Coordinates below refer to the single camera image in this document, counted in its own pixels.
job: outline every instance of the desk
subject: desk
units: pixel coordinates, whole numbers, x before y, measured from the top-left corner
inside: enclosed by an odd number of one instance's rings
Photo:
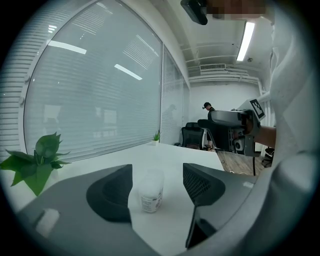
[[[185,243],[194,210],[183,185],[183,163],[223,170],[215,152],[147,143],[75,161],[59,170],[58,178],[64,180],[105,168],[132,164],[133,187],[128,199],[132,228],[160,255],[173,256],[186,250]],[[138,197],[138,185],[149,169],[164,172],[163,201],[154,213],[142,211]]]

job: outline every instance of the glass window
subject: glass window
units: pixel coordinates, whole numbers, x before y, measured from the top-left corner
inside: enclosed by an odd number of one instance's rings
[[[160,127],[161,53],[162,42],[124,5],[90,5],[35,68],[24,111],[27,152],[55,132],[69,161],[151,141]]]

